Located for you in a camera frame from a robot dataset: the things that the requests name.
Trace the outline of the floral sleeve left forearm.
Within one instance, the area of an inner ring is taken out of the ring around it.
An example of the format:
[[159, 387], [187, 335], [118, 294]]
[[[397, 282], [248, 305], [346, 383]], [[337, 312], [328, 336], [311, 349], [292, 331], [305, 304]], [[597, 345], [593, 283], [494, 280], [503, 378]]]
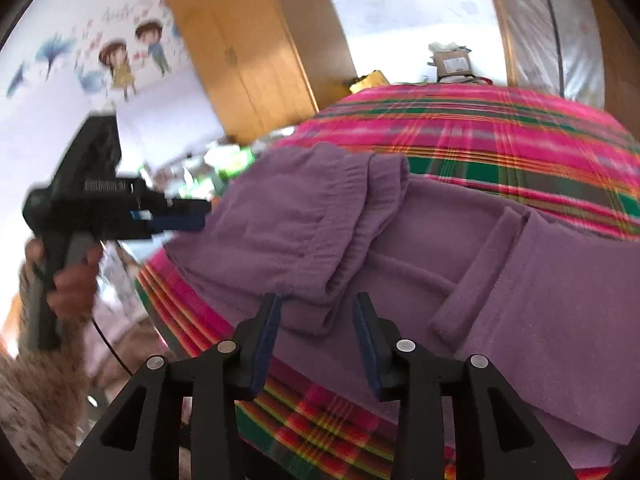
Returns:
[[1, 352], [1, 429], [37, 479], [57, 479], [77, 450], [76, 432], [88, 385], [85, 341], [89, 318], [62, 320], [56, 350], [30, 350], [30, 307], [21, 270], [20, 331], [15, 358]]

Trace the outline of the person's left hand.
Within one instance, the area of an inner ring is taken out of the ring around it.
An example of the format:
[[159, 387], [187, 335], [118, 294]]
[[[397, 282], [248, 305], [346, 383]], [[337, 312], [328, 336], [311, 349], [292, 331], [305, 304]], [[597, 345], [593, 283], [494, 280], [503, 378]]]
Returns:
[[[102, 256], [102, 245], [94, 243], [88, 248], [85, 258], [80, 263], [73, 264], [55, 274], [54, 289], [48, 293], [47, 303], [58, 318], [76, 320], [76, 318], [88, 318], [92, 313]], [[22, 267], [25, 289], [22, 292], [23, 304], [26, 304], [26, 294], [35, 279], [35, 265], [40, 263], [43, 257], [42, 241], [32, 238], [25, 246], [25, 262]]]

